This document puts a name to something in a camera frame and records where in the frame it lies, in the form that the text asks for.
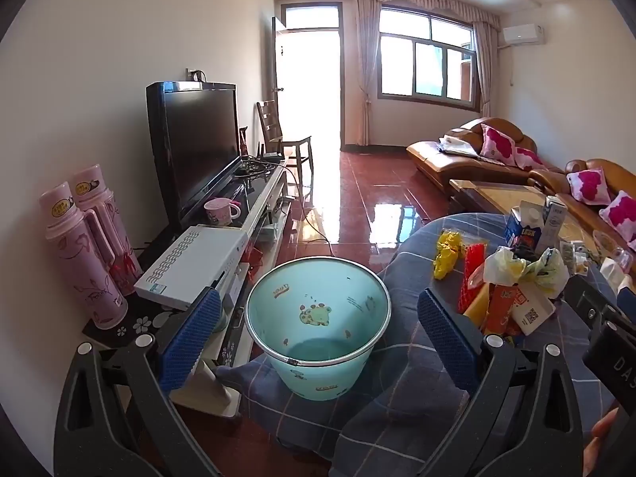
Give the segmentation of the person's right hand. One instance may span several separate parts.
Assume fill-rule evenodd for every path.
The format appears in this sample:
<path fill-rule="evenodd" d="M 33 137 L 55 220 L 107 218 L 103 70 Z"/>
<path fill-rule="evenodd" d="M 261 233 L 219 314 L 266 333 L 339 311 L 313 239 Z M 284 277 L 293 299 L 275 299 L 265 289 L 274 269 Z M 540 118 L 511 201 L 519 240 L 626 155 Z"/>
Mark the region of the person's right hand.
<path fill-rule="evenodd" d="M 613 422 L 616 420 L 618 412 L 619 408 L 611 409 L 593 426 L 591 431 L 592 439 L 583 450 L 583 477 L 589 476 L 589 473 L 596 466 L 601 448 L 603 448 L 605 439 L 612 428 Z"/>

